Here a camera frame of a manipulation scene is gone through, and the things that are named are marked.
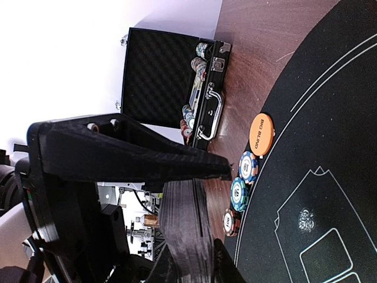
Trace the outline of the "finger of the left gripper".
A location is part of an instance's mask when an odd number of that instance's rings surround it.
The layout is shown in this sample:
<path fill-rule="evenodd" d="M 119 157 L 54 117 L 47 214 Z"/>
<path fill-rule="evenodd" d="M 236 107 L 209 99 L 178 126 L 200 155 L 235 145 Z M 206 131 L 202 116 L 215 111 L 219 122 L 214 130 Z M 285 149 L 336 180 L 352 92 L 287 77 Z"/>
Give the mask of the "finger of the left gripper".
<path fill-rule="evenodd" d="M 62 238 L 53 213 L 63 182 L 168 182 L 230 179 L 222 156 L 174 142 L 123 114 L 51 120 L 30 125 L 29 163 L 34 179 L 34 223 L 47 241 Z"/>
<path fill-rule="evenodd" d="M 165 244 L 146 282 L 204 282 L 204 278 L 179 275 L 178 267 Z M 214 240 L 214 272 L 209 282 L 246 282 L 220 239 Z"/>

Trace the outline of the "green chip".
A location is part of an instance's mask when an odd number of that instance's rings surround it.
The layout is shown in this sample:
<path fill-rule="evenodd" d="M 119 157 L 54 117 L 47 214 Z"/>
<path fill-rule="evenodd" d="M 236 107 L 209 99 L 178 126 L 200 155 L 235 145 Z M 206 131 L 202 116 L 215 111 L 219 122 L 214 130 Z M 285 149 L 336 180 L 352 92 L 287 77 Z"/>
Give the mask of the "green chip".
<path fill-rule="evenodd" d="M 236 177 L 232 181 L 230 201 L 233 209 L 237 212 L 243 212 L 249 203 L 249 189 L 240 177 Z"/>

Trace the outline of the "blue white chip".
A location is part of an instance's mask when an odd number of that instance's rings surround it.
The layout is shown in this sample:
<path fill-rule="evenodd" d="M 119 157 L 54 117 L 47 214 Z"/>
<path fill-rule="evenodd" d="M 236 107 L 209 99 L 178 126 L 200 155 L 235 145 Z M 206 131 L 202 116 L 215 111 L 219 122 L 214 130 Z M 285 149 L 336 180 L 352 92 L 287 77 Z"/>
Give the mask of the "blue white chip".
<path fill-rule="evenodd" d="M 250 152 L 245 151 L 239 160 L 239 177 L 248 185 L 252 185 L 259 172 L 259 165 L 256 156 Z"/>

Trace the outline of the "orange round blind button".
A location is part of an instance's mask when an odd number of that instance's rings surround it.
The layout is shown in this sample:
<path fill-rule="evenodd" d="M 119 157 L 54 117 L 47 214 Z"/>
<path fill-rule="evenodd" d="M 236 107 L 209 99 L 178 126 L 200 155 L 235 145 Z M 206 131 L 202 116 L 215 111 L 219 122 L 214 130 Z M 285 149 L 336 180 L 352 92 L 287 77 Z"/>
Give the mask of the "orange round blind button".
<path fill-rule="evenodd" d="M 259 113 L 252 121 L 249 131 L 249 145 L 256 156 L 264 156 L 269 152 L 275 129 L 268 114 Z"/>

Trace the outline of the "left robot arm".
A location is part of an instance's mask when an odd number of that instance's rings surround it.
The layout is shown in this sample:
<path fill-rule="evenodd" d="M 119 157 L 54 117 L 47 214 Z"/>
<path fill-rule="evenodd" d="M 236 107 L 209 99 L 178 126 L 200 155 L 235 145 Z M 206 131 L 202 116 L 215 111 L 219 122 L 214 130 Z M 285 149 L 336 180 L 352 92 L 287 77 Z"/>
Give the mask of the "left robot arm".
<path fill-rule="evenodd" d="M 243 282 L 207 210 L 204 181 L 230 179 L 225 157 L 123 114 L 37 122 L 27 144 L 1 166 L 2 282 Z M 100 182 L 163 185 L 156 261 L 130 252 L 121 206 L 100 202 Z"/>

